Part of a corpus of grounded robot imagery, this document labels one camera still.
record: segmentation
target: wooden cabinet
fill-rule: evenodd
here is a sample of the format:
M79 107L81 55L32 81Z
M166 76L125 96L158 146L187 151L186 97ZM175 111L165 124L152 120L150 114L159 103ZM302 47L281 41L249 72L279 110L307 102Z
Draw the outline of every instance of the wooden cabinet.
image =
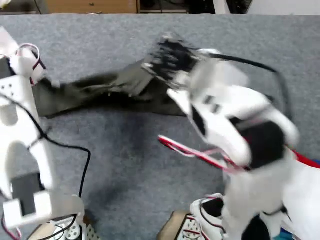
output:
M136 14L137 0L46 0L50 13Z

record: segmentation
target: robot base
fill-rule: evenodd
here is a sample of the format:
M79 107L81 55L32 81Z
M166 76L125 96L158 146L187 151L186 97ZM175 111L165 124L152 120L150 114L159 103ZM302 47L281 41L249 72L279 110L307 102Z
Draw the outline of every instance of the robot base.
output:
M55 234L64 228L61 222L51 222L39 225L27 240L39 240ZM90 220L85 216L82 224L76 222L68 230L58 234L50 240L100 240Z
M216 228L216 235L221 235L220 228ZM177 210L171 214L156 240L222 240L222 237L208 238L201 233L199 224L189 212Z

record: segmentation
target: blue object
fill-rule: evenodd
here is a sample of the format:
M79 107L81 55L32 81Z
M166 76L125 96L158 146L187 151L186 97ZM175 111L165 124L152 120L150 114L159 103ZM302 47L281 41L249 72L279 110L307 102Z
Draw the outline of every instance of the blue object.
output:
M316 162L317 164L320 164L320 160L313 159L313 161Z
M292 233L281 228L280 234L274 237L273 240L293 240L293 235Z

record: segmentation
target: gray carpet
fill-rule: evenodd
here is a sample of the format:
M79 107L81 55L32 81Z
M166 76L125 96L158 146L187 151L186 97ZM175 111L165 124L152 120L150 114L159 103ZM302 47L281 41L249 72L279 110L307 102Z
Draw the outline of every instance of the gray carpet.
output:
M144 57L163 31L175 31L197 47L248 58L279 69L288 79L298 148L320 158L320 17L221 15L0 16L19 42L41 49L48 74L61 82L125 67ZM272 76L241 66L255 89L275 95ZM186 119L150 113L81 110L43 120L52 138L92 151L83 201L105 240L151 240L173 210L188 209L204 194L223 190L222 173L184 158L157 142L162 134L193 147L200 139ZM79 190L85 154L52 147L63 192ZM24 156L17 151L17 156ZM19 172L35 164L17 158ZM25 236L32 231L23 227ZM7 240L4 232L0 238Z

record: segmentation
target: dark green cloth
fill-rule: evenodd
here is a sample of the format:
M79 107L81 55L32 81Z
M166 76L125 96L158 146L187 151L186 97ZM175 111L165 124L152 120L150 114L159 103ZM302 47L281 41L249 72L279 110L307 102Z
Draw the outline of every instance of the dark green cloth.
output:
M52 118L79 108L110 109L183 116L168 97L168 87L141 68L142 61L118 72L88 76L72 83L52 85L42 79L32 87L40 117Z

